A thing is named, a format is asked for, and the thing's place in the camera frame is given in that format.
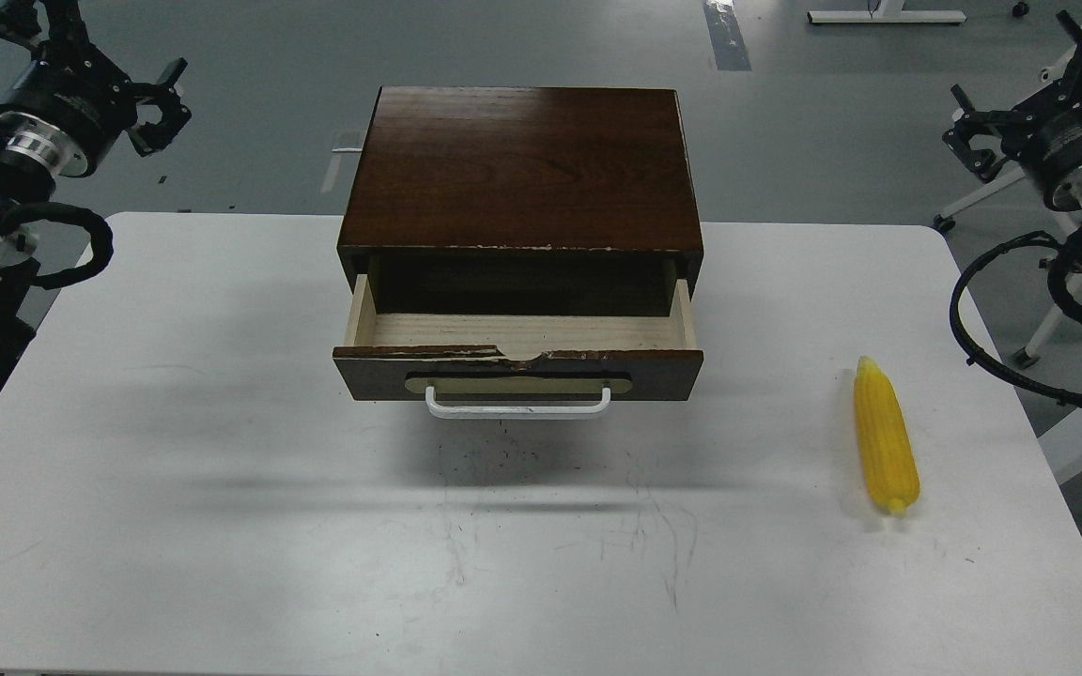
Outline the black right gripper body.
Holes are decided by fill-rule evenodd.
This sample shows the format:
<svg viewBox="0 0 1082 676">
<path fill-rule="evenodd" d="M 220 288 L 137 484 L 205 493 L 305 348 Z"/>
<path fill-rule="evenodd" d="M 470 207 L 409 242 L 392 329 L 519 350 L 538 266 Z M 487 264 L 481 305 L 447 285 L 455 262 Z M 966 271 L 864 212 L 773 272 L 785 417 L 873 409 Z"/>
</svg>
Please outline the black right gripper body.
<svg viewBox="0 0 1082 676">
<path fill-rule="evenodd" d="M 1014 158 L 1055 211 L 1082 209 L 1082 88 L 1060 97 L 1059 82 L 1035 90 L 1011 111 L 1025 119 Z"/>
</svg>

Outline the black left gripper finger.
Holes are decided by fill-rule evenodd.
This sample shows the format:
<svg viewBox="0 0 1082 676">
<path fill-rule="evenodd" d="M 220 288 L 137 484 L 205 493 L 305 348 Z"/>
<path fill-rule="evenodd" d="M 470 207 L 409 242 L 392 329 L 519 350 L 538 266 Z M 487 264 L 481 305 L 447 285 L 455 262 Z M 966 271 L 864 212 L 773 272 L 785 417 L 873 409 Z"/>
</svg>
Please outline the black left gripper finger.
<svg viewBox="0 0 1082 676">
<path fill-rule="evenodd" d="M 153 83 L 133 82 L 132 97 L 136 102 L 163 102 L 179 100 L 180 77 L 189 66 L 185 57 L 176 57 L 166 65 L 163 72 Z"/>
<path fill-rule="evenodd" d="M 138 104 L 137 110 L 142 107 L 154 108 L 160 116 L 155 121 L 137 120 L 136 124 L 126 130 L 138 157 L 150 157 L 167 149 L 192 120 L 190 108 L 180 102 L 146 101 Z"/>
</svg>

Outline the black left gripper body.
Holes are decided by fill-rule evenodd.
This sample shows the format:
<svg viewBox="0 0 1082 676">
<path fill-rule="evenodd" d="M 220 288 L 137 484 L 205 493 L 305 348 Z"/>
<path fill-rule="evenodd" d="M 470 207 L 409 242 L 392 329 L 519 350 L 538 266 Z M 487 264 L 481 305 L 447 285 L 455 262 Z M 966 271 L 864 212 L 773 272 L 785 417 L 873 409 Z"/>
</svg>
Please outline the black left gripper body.
<svg viewBox="0 0 1082 676">
<path fill-rule="evenodd" d="M 0 102 L 0 137 L 26 128 L 54 130 L 68 159 L 60 175 L 93 175 L 120 134 L 137 123 L 136 103 L 124 89 L 126 72 L 94 44 L 85 51 L 43 39 Z"/>
</svg>

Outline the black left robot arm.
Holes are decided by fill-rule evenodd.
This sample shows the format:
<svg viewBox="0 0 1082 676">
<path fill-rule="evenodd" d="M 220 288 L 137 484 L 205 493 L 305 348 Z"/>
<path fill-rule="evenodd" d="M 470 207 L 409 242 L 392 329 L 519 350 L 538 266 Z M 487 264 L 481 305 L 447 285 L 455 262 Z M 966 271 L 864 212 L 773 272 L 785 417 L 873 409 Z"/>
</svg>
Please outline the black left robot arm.
<svg viewBox="0 0 1082 676">
<path fill-rule="evenodd" d="M 192 120 L 171 61 L 133 80 L 95 47 L 76 1 L 3 1 L 0 39 L 30 56 L 0 102 L 0 392 L 35 337 L 19 309 L 32 288 L 54 290 L 107 269 L 115 235 L 94 210 L 60 204 L 58 178 L 98 171 L 121 134 L 141 157 L 163 150 Z"/>
</svg>

